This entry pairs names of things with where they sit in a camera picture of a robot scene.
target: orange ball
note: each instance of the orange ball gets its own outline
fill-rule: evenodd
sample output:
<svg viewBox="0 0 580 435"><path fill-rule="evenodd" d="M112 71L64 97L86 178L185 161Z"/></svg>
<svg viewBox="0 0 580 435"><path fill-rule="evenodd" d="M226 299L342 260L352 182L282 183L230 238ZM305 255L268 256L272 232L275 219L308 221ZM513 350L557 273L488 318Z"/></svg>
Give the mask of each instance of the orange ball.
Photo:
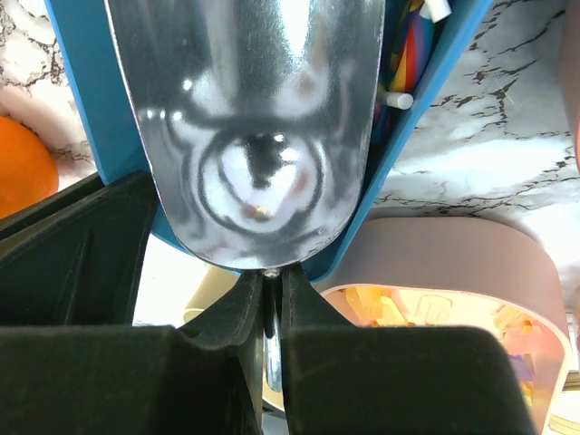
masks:
<svg viewBox="0 0 580 435"><path fill-rule="evenodd" d="M58 170L44 144L26 127L0 117L0 219L58 191Z"/></svg>

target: blue bin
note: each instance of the blue bin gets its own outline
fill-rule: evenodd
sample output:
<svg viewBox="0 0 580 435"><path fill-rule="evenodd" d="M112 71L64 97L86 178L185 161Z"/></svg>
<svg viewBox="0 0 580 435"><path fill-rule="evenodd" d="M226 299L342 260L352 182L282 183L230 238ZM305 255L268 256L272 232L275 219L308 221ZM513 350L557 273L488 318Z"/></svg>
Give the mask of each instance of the blue bin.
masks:
<svg viewBox="0 0 580 435"><path fill-rule="evenodd" d="M137 170L149 170L112 46L103 0L45 2L103 182L111 184ZM453 13L446 19L437 39L430 63L415 92L415 103L399 118L380 156L377 170L362 192L353 219L330 246L304 262L312 282L328 276L340 262L417 121L436 97L493 0L450 3ZM183 250L161 209L153 233Z"/></svg>

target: orange fruit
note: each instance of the orange fruit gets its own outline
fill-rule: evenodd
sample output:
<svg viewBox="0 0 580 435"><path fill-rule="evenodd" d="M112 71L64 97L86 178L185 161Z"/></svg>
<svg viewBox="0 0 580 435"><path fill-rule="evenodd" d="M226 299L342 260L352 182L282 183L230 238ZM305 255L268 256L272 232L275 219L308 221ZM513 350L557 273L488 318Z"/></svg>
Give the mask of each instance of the orange fruit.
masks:
<svg viewBox="0 0 580 435"><path fill-rule="evenodd" d="M0 219L58 191L58 170L26 127L0 116Z"/></svg>

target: marble countertop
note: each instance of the marble countertop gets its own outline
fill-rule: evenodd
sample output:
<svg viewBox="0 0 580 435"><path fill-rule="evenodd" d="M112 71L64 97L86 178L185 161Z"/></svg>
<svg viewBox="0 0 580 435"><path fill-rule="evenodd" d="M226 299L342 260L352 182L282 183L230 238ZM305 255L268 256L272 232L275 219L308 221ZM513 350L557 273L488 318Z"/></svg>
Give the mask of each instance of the marble countertop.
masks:
<svg viewBox="0 0 580 435"><path fill-rule="evenodd" d="M572 309L580 288L580 175L556 74L566 3L495 3L372 213L472 216L515 227L552 257ZM2 0L0 26L0 111L45 141L63 189L95 167L43 0ZM178 324L203 270L152 237L137 320Z"/></svg>

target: blue container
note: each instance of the blue container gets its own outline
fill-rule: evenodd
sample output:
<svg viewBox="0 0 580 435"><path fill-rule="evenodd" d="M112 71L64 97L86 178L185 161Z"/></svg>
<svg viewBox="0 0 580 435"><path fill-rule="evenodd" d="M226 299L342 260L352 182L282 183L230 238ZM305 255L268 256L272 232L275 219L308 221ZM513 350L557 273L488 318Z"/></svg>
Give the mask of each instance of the blue container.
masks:
<svg viewBox="0 0 580 435"><path fill-rule="evenodd" d="M112 46L104 1L45 2L103 182L111 184L136 170L149 170ZM351 223L329 247L304 262L304 269L313 282L325 278L338 265L417 121L435 99L493 0L456 0L450 3L453 13L445 21L415 92L415 103L402 114L385 145L377 170L363 189L361 203ZM153 233L183 250L161 209Z"/></svg>

